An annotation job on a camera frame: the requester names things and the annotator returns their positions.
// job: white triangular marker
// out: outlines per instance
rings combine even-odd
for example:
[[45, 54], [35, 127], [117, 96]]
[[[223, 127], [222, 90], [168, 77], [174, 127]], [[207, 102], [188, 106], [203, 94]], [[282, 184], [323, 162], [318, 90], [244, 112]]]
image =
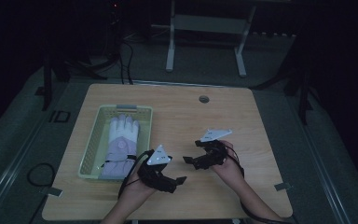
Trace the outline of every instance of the white triangular marker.
[[200, 139], [201, 142], [210, 142], [213, 140], [216, 140], [220, 137], [226, 136], [231, 134], [232, 131], [231, 129], [227, 129], [227, 130], [209, 130], [206, 131], [206, 134], [203, 135]]
[[170, 162], [171, 159], [168, 157], [162, 145], [159, 145], [153, 155], [147, 161], [147, 165], [165, 164]]

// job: human arm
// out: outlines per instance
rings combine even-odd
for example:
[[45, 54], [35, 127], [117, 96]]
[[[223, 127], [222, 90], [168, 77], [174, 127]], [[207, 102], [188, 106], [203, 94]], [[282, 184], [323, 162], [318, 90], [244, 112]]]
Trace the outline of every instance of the human arm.
[[154, 193], [155, 189], [146, 186], [139, 179], [137, 170], [129, 177], [127, 186], [124, 188], [117, 203], [105, 216], [102, 224], [123, 224], [127, 217]]
[[[227, 141], [221, 141], [227, 147], [228, 155], [235, 160], [233, 145]], [[226, 158], [222, 165], [214, 165], [213, 170], [240, 198], [242, 204], [257, 217], [275, 221], [282, 221], [263, 200], [255, 193], [242, 176], [238, 165], [230, 157]]]

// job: finger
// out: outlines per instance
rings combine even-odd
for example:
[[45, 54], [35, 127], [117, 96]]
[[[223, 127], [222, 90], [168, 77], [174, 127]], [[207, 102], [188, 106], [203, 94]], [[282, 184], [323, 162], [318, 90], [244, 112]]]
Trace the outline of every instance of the finger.
[[226, 140], [220, 140], [220, 142], [225, 144], [227, 154], [230, 155], [230, 156], [234, 156], [234, 146], [230, 142], [228, 142]]
[[126, 122], [124, 124], [124, 129], [126, 131], [129, 131], [129, 132], [132, 131], [132, 117], [131, 116], [126, 117]]
[[117, 121], [118, 118], [114, 117], [110, 119], [110, 127], [109, 127], [109, 143], [115, 140], [115, 132], [117, 129]]
[[132, 124], [132, 132], [136, 135], [138, 135], [139, 132], [139, 122], [138, 120], [135, 120]]
[[118, 116], [118, 124], [117, 124], [117, 129], [118, 130], [124, 130], [124, 123], [126, 122], [126, 116], [121, 114], [120, 116]]

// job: small hole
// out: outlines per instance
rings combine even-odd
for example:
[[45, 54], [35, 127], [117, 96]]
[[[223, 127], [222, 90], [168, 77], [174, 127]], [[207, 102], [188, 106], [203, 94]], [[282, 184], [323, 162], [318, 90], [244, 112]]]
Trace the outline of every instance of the small hole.
[[201, 95], [199, 100], [200, 100], [201, 103], [206, 104], [206, 103], [209, 102], [209, 97], [206, 96], [206, 95]]

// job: motion capture marker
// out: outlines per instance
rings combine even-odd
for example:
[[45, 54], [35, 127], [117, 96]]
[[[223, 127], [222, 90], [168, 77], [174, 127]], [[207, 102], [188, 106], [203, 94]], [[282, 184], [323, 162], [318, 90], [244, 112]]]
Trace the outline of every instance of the motion capture marker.
[[171, 161], [171, 158], [167, 155], [162, 145], [159, 145], [150, 159], [147, 161], [147, 165], [166, 164]]
[[206, 95], [201, 95], [199, 100], [200, 100], [201, 103], [206, 104], [206, 103], [209, 102], [209, 97], [206, 96]]
[[216, 140], [218, 138], [221, 138], [223, 136], [226, 136], [228, 134], [231, 134], [232, 131], [231, 129], [227, 129], [227, 130], [207, 130], [206, 134], [203, 135], [200, 139], [201, 142], [210, 142], [213, 140]]

